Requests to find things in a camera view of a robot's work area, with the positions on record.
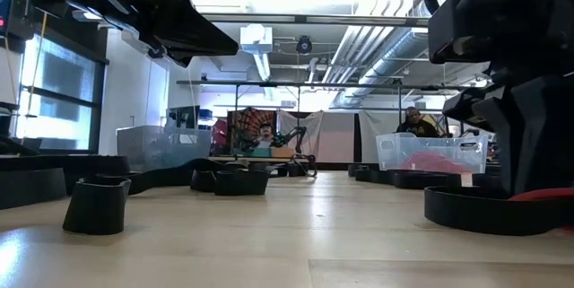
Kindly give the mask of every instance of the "window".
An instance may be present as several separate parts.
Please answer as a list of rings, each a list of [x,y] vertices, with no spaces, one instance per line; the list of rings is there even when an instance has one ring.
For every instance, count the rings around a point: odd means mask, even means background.
[[[39,57],[38,51],[39,36],[26,41],[16,135],[42,138],[40,150],[45,152],[96,153],[104,65],[48,39],[43,40]]]

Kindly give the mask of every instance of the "person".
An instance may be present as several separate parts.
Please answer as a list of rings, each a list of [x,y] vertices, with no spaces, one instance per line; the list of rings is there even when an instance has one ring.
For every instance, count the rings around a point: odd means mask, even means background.
[[[421,112],[417,108],[407,108],[404,114],[405,122],[398,126],[396,132],[410,132],[419,137],[439,137],[437,129],[422,119]]]
[[[257,149],[269,148],[273,141],[273,128],[270,123],[264,122],[259,126],[260,136],[257,139]]]

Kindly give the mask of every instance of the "clear plastic storage bin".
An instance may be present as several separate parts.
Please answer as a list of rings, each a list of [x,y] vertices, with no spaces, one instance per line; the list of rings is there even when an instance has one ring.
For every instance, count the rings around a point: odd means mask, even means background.
[[[407,169],[484,173],[488,136],[422,138],[410,133],[377,135],[378,165],[382,170]]]
[[[180,166],[207,158],[212,131],[159,126],[126,127],[116,131],[117,154],[126,156],[133,171]]]

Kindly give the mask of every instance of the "white curtain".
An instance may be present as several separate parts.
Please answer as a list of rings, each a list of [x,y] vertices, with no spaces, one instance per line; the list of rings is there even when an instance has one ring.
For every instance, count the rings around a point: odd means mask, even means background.
[[[394,133],[398,127],[397,113],[359,112],[361,123],[361,156],[364,163],[378,163],[377,135]]]
[[[317,156],[319,152],[319,130],[323,122],[323,115],[324,112],[319,111],[309,114],[306,118],[300,118],[299,125],[301,127],[307,127],[307,133],[301,142],[301,153]],[[297,126],[297,118],[284,110],[277,112],[277,121],[279,123],[279,131],[282,135],[288,134]],[[297,137],[294,137],[288,146],[294,148],[296,144]]]

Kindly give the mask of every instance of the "man with glasses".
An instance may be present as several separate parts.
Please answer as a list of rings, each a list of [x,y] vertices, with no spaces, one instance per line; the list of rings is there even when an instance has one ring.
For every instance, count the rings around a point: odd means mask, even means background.
[[[404,123],[398,126],[396,132],[410,132],[419,137],[440,137],[437,129],[421,118],[421,112],[417,108],[407,108],[404,114]]]

